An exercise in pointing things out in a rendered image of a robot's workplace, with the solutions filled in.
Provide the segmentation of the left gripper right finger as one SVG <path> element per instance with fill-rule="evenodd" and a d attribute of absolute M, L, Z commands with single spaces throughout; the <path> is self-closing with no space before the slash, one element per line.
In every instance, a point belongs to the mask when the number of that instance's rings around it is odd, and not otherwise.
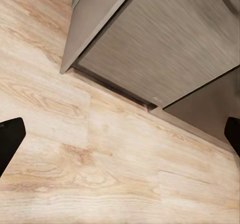
<path fill-rule="evenodd" d="M 240 119 L 228 117 L 224 135 L 240 157 Z"/>

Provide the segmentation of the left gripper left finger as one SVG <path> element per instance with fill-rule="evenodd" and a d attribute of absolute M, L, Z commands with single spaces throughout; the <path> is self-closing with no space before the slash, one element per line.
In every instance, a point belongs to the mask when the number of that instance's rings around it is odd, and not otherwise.
<path fill-rule="evenodd" d="M 26 137 L 22 117 L 0 122 L 0 177 Z"/>

